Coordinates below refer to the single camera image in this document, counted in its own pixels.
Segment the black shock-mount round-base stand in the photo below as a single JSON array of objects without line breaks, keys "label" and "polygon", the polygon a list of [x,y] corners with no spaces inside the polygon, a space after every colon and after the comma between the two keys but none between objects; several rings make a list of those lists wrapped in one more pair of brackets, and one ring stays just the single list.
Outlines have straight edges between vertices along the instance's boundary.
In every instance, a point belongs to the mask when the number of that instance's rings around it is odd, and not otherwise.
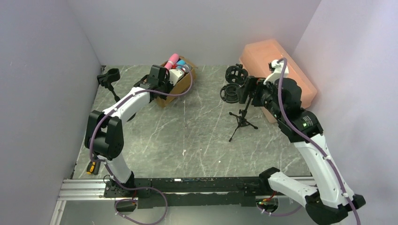
[{"label": "black shock-mount round-base stand", "polygon": [[243,85],[248,77],[248,71],[243,68],[242,64],[229,66],[225,72],[225,80],[229,84]]}]

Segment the cardboard box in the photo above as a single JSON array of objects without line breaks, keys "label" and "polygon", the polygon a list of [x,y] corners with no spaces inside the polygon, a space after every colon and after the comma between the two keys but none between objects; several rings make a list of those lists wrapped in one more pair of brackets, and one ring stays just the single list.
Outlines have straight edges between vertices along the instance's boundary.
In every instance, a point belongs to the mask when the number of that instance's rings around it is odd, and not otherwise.
[{"label": "cardboard box", "polygon": [[182,59],[186,62],[186,64],[183,66],[182,70],[185,72],[184,77],[173,87],[171,90],[170,94],[177,95],[177,94],[182,94],[185,91],[188,91],[191,87],[191,83],[196,80],[197,75],[195,72],[196,66],[187,60],[183,56],[179,56],[179,60]]}]

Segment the pink microphone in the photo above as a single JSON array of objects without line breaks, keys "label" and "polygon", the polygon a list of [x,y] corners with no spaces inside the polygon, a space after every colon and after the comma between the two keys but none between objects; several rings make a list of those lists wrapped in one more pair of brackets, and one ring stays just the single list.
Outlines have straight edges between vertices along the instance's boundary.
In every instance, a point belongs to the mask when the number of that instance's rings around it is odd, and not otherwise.
[{"label": "pink microphone", "polygon": [[179,61],[179,55],[177,53],[174,53],[170,56],[164,67],[167,70],[172,69],[172,67]]}]

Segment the blue microphone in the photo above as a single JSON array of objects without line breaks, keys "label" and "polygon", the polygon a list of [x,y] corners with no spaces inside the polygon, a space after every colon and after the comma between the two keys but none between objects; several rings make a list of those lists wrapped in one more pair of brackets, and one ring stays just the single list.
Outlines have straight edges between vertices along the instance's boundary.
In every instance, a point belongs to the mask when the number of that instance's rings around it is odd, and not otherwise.
[{"label": "blue microphone", "polygon": [[186,62],[182,59],[180,59],[177,63],[176,63],[176,68],[180,68],[182,69],[183,66],[186,64]]}]

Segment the black clip round-base stand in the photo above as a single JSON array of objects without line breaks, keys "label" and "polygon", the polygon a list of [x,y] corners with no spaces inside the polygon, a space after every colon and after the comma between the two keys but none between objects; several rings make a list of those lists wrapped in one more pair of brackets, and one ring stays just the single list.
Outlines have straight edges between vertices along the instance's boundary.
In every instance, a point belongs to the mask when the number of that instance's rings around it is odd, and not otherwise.
[{"label": "black clip round-base stand", "polygon": [[116,103],[119,102],[121,98],[115,93],[112,83],[119,81],[120,78],[121,75],[118,68],[111,68],[106,73],[97,76],[98,84],[113,94]]}]

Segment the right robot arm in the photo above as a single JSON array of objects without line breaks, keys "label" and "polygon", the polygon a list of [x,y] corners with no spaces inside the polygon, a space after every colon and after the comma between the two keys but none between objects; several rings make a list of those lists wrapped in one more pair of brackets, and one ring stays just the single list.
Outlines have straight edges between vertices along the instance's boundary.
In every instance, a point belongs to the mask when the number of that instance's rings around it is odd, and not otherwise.
[{"label": "right robot arm", "polygon": [[270,82],[249,76],[237,94],[240,103],[249,98],[253,106],[264,107],[272,114],[281,132],[300,152],[315,181],[314,186],[306,185],[272,167],[259,175],[260,187],[298,202],[319,225],[338,223],[349,212],[357,215],[366,200],[342,178],[319,120],[301,106],[302,90],[296,81],[281,78]]}]

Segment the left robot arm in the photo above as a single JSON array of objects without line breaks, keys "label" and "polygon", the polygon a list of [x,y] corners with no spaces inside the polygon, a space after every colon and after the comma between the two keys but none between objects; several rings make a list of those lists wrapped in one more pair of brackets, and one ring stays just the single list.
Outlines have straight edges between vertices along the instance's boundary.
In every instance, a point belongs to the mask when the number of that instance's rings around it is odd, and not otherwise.
[{"label": "left robot arm", "polygon": [[84,145],[89,149],[90,160],[95,164],[102,162],[112,182],[123,191],[132,192],[136,187],[134,173],[122,156],[123,126],[142,107],[170,93],[173,88],[170,69],[171,66],[152,65],[149,74],[135,83],[129,93],[113,106],[89,114]]}]

